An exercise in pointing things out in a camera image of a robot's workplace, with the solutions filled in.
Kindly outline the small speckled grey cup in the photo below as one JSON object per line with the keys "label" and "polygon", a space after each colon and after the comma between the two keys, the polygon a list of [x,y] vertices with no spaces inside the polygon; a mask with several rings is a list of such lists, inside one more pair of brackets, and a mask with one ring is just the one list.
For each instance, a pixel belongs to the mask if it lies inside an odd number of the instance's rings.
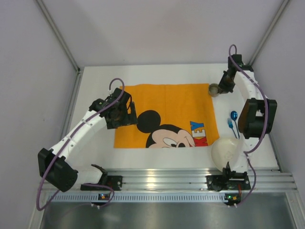
{"label": "small speckled grey cup", "polygon": [[208,87],[208,94],[211,96],[211,97],[217,97],[219,95],[219,87],[218,87],[218,84],[216,83],[212,83],[209,85]]}

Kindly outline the orange Mickey Mouse placemat cloth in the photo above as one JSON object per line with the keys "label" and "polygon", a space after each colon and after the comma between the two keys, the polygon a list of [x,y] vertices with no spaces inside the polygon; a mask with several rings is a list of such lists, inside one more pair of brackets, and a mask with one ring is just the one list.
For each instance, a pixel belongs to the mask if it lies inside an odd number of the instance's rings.
{"label": "orange Mickey Mouse placemat cloth", "polygon": [[212,145],[219,133],[208,89],[207,83],[126,86],[138,123],[115,131],[114,148]]}

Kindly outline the cream ceramic plate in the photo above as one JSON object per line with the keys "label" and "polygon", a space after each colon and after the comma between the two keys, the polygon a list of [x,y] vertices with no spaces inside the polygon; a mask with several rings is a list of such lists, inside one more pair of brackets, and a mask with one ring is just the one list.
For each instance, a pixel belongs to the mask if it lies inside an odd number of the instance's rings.
{"label": "cream ceramic plate", "polygon": [[233,137],[217,139],[211,148],[211,159],[215,167],[222,171],[229,163],[230,170],[238,173],[247,171],[247,161],[243,151],[244,141]]}

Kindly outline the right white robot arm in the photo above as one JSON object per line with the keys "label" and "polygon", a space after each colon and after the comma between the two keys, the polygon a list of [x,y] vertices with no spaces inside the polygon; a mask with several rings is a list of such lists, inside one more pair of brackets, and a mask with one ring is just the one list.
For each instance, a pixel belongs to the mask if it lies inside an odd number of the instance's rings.
{"label": "right white robot arm", "polygon": [[242,135],[235,154],[229,161],[231,169],[243,173],[248,170],[248,158],[272,130],[277,101],[268,99],[254,77],[250,65],[245,65],[240,54],[230,54],[228,69],[216,85],[218,94],[232,93],[237,87],[244,100],[238,116],[237,130]]}

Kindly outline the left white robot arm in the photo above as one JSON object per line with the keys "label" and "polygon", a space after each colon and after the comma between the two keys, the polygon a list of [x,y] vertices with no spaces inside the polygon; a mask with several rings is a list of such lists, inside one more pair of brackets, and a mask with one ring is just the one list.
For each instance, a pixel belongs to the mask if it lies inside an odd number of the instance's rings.
{"label": "left white robot arm", "polygon": [[95,100],[81,121],[60,142],[38,153],[40,176],[62,192],[74,185],[105,185],[105,169],[95,164],[76,168],[70,157],[77,156],[101,129],[117,129],[135,124],[137,115],[132,96],[116,88],[106,99]]}

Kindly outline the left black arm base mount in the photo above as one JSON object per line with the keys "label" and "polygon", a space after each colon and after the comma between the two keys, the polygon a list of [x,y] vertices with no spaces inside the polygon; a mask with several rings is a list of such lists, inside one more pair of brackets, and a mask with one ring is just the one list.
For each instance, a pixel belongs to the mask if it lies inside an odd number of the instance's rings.
{"label": "left black arm base mount", "polygon": [[[120,191],[122,188],[122,176],[109,176],[107,175],[98,182],[98,185],[103,185],[112,188],[114,191]],[[81,191],[102,191],[108,190],[105,187],[92,187],[88,185],[81,185]]]}

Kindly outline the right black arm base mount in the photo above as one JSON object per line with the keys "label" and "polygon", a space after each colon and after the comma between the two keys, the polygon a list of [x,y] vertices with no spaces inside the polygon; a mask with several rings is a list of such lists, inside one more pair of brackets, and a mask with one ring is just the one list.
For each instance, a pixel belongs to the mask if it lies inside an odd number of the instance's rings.
{"label": "right black arm base mount", "polygon": [[238,173],[229,167],[223,168],[221,175],[209,175],[206,177],[207,188],[211,191],[223,190],[250,190],[251,185],[247,172]]}

